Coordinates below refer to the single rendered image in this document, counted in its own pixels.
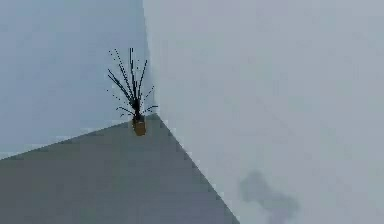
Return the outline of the dark house plant, yellow pot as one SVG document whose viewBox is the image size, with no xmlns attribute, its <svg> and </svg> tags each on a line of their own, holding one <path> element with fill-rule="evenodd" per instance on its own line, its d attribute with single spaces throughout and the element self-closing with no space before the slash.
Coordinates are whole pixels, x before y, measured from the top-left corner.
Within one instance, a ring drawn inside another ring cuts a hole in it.
<svg viewBox="0 0 384 224">
<path fill-rule="evenodd" d="M 153 92 L 154 86 L 144 94 L 142 91 L 144 75 L 147 71 L 148 60 L 144 61 L 142 69 L 139 69 L 135 65 L 133 58 L 134 49 L 129 49 L 128 68 L 125 68 L 123 60 L 120 57 L 120 53 L 117 49 L 110 51 L 112 59 L 117 63 L 117 67 L 121 73 L 123 81 L 120 81 L 111 69 L 108 70 L 108 78 L 120 89 L 122 94 L 125 96 L 127 102 L 126 105 L 129 108 L 118 106 L 117 110 L 122 110 L 121 115 L 125 114 L 132 117 L 132 128 L 137 136 L 144 136 L 147 132 L 146 129 L 146 113 L 152 112 L 158 105 L 152 105 L 144 108 L 144 102 Z"/>
</svg>

